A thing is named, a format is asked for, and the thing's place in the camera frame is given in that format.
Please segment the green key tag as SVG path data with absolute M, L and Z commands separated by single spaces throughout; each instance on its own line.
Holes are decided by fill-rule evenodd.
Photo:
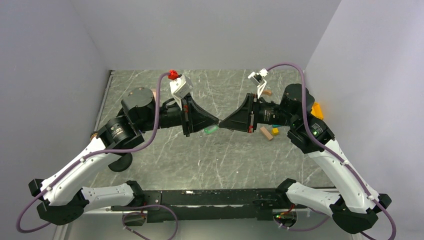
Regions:
M 211 134 L 211 133 L 215 132 L 216 130 L 217 130 L 217 127 L 216 127 L 216 126 L 211 126 L 211 127 L 207 127 L 207 128 L 205 128 L 205 129 L 204 129 L 204 132 L 205 132 L 206 134 Z

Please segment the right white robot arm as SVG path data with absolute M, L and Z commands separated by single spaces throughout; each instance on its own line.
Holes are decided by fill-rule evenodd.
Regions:
M 276 188 L 276 203 L 282 208 L 302 205 L 329 217 L 345 232 L 358 234 L 373 227 L 378 213 L 391 204 L 385 193 L 372 189 L 356 173 L 326 123 L 312 115 L 315 100 L 299 83 L 288 85 L 280 103 L 267 102 L 248 93 L 242 105 L 220 128 L 252 133 L 258 124 L 289 128 L 287 137 L 315 161 L 337 189 L 337 193 L 307 187 L 294 179 Z

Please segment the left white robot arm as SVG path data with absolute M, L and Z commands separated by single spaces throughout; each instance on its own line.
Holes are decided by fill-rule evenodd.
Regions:
M 154 129 L 181 126 L 185 136 L 219 122 L 218 118 L 196 104 L 190 94 L 182 105 L 157 105 L 149 88 L 135 88 L 121 100 L 121 109 L 90 141 L 88 146 L 63 169 L 47 179 L 34 179 L 29 189 L 40 200 L 39 217 L 51 224 L 65 225 L 83 213 L 110 206 L 137 210 L 146 196 L 134 180 L 110 187 L 84 184 L 100 170 L 126 170 L 132 163 L 130 149 L 144 143 L 143 134 Z

